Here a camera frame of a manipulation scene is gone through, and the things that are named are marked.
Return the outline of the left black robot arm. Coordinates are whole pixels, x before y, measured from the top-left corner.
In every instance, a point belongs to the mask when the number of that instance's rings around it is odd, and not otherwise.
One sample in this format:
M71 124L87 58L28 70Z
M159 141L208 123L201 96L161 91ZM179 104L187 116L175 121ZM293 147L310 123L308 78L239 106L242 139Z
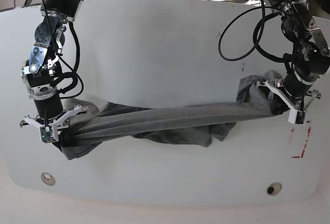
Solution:
M307 123L308 104L320 97L320 93L310 88L316 80L329 70L329 48L321 29L316 25L303 0L267 0L274 13L263 15L253 33L253 43L260 54L267 59L283 63L287 75L282 79L266 80L256 85L273 93L272 113L275 115L289 111L288 121L296 125ZM290 54L281 58L264 51L259 45L261 29L266 21L281 16L281 30L292 42Z

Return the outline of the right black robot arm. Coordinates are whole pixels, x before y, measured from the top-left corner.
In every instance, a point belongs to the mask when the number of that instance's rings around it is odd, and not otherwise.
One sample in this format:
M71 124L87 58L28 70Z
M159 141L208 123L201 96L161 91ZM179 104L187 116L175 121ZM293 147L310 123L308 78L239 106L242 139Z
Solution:
M56 143L61 132L69 128L71 117L85 113L81 105L67 110L62 104L65 94L83 83L77 73L80 44L73 25L83 0L41 1L44 19L35 30L35 43L21 69L22 81L38 114L36 117L25 116L20 125L36 127L42 142ZM66 29L70 30L76 47L73 66L62 58Z

